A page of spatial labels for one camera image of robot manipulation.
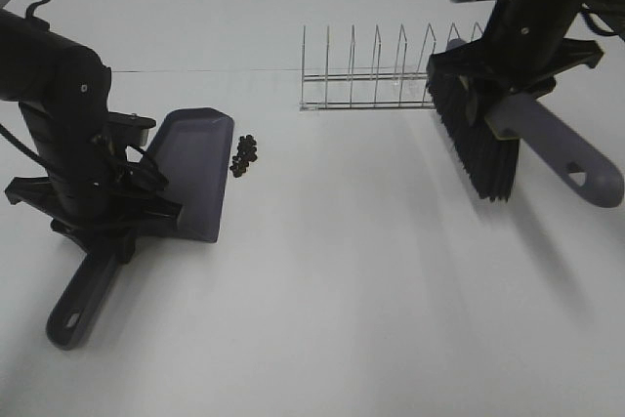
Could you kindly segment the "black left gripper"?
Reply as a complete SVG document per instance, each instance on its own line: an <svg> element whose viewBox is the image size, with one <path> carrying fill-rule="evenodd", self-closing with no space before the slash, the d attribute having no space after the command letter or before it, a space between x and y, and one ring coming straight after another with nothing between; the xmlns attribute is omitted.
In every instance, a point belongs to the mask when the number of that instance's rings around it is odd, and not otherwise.
<svg viewBox="0 0 625 417"><path fill-rule="evenodd" d="M57 178L15 177L5 193L11 204L23 202L51 217L51 228L85 251L102 243L127 264L144 230L178 227L184 205L163 196L167 186L158 170L131 163L109 183L89 181L80 188Z"/></svg>

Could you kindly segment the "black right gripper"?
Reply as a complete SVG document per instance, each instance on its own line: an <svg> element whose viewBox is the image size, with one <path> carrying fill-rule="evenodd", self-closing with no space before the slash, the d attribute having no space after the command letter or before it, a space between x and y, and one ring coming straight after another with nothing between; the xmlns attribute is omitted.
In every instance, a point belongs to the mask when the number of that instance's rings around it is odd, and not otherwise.
<svg viewBox="0 0 625 417"><path fill-rule="evenodd" d="M594 68L604 56L597 42L565 38L547 64L534 71L513 70L485 50L482 39L465 42L458 38L447 50L432 54L427 64L427 89L434 97L455 79L475 79L489 93L527 92L536 98L551 93L556 76L579 65Z"/></svg>

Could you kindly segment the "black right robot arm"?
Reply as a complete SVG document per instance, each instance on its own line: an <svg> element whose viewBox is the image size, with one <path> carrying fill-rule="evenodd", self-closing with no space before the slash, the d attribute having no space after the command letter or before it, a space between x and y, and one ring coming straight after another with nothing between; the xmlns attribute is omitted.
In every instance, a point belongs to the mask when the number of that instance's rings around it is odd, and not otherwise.
<svg viewBox="0 0 625 417"><path fill-rule="evenodd" d="M429 91L440 99L458 78L474 79L486 93L550 93L557 74L581 63L598 62L596 47L565 35L586 0L451 0L494 1L480 39L430 56Z"/></svg>

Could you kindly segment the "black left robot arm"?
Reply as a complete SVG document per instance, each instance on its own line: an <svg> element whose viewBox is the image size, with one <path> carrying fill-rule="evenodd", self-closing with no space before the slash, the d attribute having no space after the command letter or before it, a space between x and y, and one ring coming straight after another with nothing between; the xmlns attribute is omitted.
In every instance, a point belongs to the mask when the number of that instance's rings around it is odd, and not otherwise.
<svg viewBox="0 0 625 417"><path fill-rule="evenodd" d="M14 178L7 198L49 216L85 251L102 243L127 264L140 228L175 224L182 206L162 197L169 182L145 149L155 121L109 111L110 88L111 70L94 50L2 11L1 98L18 105L35 147L1 133L46 171Z"/></svg>

